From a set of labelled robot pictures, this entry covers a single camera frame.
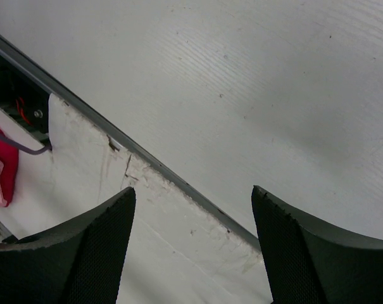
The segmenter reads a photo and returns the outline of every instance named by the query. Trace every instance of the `scratched surface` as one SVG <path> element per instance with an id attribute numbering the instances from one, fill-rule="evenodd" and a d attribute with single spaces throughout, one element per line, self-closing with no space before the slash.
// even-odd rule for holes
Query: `scratched surface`
<path id="1" fill-rule="evenodd" d="M 125 148 L 56 96 L 49 107 L 52 153 L 21 153 L 15 198 L 0 221 L 22 238 L 79 215 L 133 186 L 135 219 L 117 304 L 272 302 L 261 253 L 228 231 Z M 13 139 L 41 145 L 0 112 Z"/>
<path id="2" fill-rule="evenodd" d="M 259 184 L 383 239 L 383 1 L 1 0 L 0 34 L 250 231 Z"/>

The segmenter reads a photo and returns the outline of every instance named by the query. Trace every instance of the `crack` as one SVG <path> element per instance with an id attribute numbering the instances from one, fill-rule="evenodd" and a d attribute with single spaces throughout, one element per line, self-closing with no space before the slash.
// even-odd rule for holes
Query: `crack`
<path id="1" fill-rule="evenodd" d="M 125 168 L 125 172 L 123 174 L 123 176 L 127 176 L 127 172 L 128 172 L 128 168 L 129 168 L 129 163 L 130 163 L 130 159 L 132 158 L 132 153 L 129 155 L 128 157 L 128 161 L 127 161 L 127 167 Z"/>
<path id="2" fill-rule="evenodd" d="M 126 177 L 131 177 L 131 178 L 136 179 L 136 180 L 138 181 L 137 178 L 132 177 L 132 176 L 129 176 L 129 175 L 127 174 L 128 169 L 129 169 L 129 163 L 130 163 L 131 158 L 132 158 L 132 153 L 129 155 L 128 160 L 127 160 L 127 166 L 126 166 L 126 168 L 125 168 L 125 172 L 123 173 L 123 176 L 122 176 L 120 190 L 122 190 L 123 182 L 125 182 L 125 178 L 126 178 Z"/>

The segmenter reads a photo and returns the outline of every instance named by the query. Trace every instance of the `textured white surface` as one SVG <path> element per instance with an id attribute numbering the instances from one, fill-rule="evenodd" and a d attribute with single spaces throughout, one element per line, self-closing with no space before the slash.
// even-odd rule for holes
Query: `textured white surface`
<path id="1" fill-rule="evenodd" d="M 0 34 L 250 231 L 258 184 L 383 239 L 383 1 L 0 0 Z"/>
<path id="2" fill-rule="evenodd" d="M 270 303 L 260 253 L 202 211 L 173 184 L 55 96 L 53 152 L 20 153 L 15 198 L 0 221 L 17 237 L 50 228 L 134 186 L 134 226 L 117 303 Z M 0 128 L 39 148 L 0 111 Z"/>

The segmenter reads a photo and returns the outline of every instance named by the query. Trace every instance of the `white paint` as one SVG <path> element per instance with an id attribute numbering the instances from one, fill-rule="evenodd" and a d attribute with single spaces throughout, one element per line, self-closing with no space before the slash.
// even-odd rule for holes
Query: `white paint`
<path id="1" fill-rule="evenodd" d="M 383 1 L 0 0 L 0 34 L 250 231 L 259 184 L 383 239 Z"/>
<path id="2" fill-rule="evenodd" d="M 14 201 L 0 208 L 12 233 L 22 238 L 48 229 L 134 186 L 135 220 L 117 303 L 271 302 L 260 253 L 137 155 L 112 151 L 107 136 L 73 107 L 56 96 L 49 105 L 53 152 L 20 153 Z M 0 128 L 41 147 L 1 111 Z"/>

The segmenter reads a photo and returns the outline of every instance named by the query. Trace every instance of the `metal rail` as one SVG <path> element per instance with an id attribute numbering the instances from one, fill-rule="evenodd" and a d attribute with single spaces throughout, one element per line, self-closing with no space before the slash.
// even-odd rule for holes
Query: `metal rail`
<path id="1" fill-rule="evenodd" d="M 138 154 L 141 158 L 150 163 L 151 166 L 164 178 L 173 182 L 186 195 L 190 196 L 199 206 L 216 217 L 224 226 L 226 226 L 226 228 L 239 235 L 252 247 L 260 251 L 260 244 L 256 236 L 251 234 L 234 219 L 215 206 L 209 199 L 190 186 L 184 179 L 162 164 L 153 155 L 138 145 L 132 138 L 115 127 L 95 109 L 90 107 L 76 94 L 57 81 L 2 36 L 0 36 L 0 55 L 45 91 L 48 93 L 54 93 L 75 107 L 79 112 L 81 112 L 81 114 L 97 125 L 117 143 L 126 147 L 129 151 Z"/>

